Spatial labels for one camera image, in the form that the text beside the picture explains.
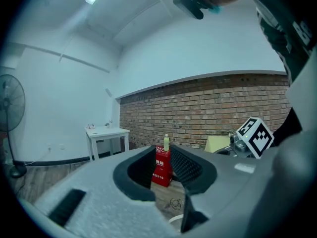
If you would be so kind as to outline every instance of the white table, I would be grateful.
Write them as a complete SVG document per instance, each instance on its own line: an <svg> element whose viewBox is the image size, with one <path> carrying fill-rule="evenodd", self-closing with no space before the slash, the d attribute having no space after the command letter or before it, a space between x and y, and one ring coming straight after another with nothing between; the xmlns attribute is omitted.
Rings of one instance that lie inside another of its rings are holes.
<svg viewBox="0 0 317 238"><path fill-rule="evenodd" d="M107 128L106 126L96 126L94 129L85 128L87 135L87 144L89 150L89 159L99 160L97 141L110 140L110 154L113 155L113 145L111 139L124 136L125 151L129 151L129 130L121 128Z"/></svg>

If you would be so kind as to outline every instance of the fan stand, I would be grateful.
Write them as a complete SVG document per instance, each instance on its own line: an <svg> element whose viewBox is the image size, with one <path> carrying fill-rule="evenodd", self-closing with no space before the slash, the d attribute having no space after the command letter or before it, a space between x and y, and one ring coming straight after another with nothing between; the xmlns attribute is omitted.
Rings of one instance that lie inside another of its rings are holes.
<svg viewBox="0 0 317 238"><path fill-rule="evenodd" d="M12 161L13 161L13 164L14 164L14 156L13 156L11 142L10 142L10 136L9 136L9 119L8 119L8 112L7 112L9 104L10 104L9 100L5 101L4 108L5 108L5 115L6 115L6 126L7 126L7 135L8 135L9 149L10 149L11 156L12 156ZM9 172L10 172L10 176L12 178L17 179L17 178L20 178L20 177L22 177L22 176L24 176L26 174L26 167L25 166L16 166L14 164L14 166L10 169Z"/></svg>

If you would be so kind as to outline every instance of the wall trim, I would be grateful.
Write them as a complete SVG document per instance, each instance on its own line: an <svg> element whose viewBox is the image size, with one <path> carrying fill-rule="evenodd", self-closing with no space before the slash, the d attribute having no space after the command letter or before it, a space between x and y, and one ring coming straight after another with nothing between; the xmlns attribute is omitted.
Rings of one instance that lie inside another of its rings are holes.
<svg viewBox="0 0 317 238"><path fill-rule="evenodd" d="M104 158L110 156L110 152L105 152L105 153L100 153L98 154L99 158ZM84 161L89 161L89 156L87 157L82 157L82 158L76 158L76 159L69 159L69 160L61 160L61 161L14 161L13 163L17 166L29 166L29 167L44 167L44 166L59 166L59 165L67 165L67 164L74 164L74 163L79 163L79 162L84 162Z"/></svg>

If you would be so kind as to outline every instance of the white cube with markers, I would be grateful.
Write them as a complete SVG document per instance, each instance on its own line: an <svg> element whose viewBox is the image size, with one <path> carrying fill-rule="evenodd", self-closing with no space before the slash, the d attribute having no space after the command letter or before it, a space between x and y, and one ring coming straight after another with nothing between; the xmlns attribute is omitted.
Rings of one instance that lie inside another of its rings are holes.
<svg viewBox="0 0 317 238"><path fill-rule="evenodd" d="M260 159L264 150L273 143L274 136L260 118L250 117L238 130L237 134L248 146L253 155Z"/></svg>

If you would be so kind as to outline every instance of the table leg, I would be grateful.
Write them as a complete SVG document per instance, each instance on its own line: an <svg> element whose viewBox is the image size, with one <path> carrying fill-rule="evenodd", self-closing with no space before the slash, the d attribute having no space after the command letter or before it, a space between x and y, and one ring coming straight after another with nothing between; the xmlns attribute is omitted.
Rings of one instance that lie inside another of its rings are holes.
<svg viewBox="0 0 317 238"><path fill-rule="evenodd" d="M89 153L89 159L90 161L93 161L93 153L91 150L91 140L89 138L89 136L86 134L86 139L87 139L87 147L88 147L88 153Z"/></svg>
<svg viewBox="0 0 317 238"><path fill-rule="evenodd" d="M129 133L124 136L124 151L129 151Z"/></svg>
<svg viewBox="0 0 317 238"><path fill-rule="evenodd" d="M113 155L113 144L112 144L112 139L109 139L109 144L110 144L110 155Z"/></svg>
<svg viewBox="0 0 317 238"><path fill-rule="evenodd" d="M93 154L95 157L95 161L99 160L99 155L98 155L98 148L97 148L97 141L95 139L91 139L91 145L93 147Z"/></svg>

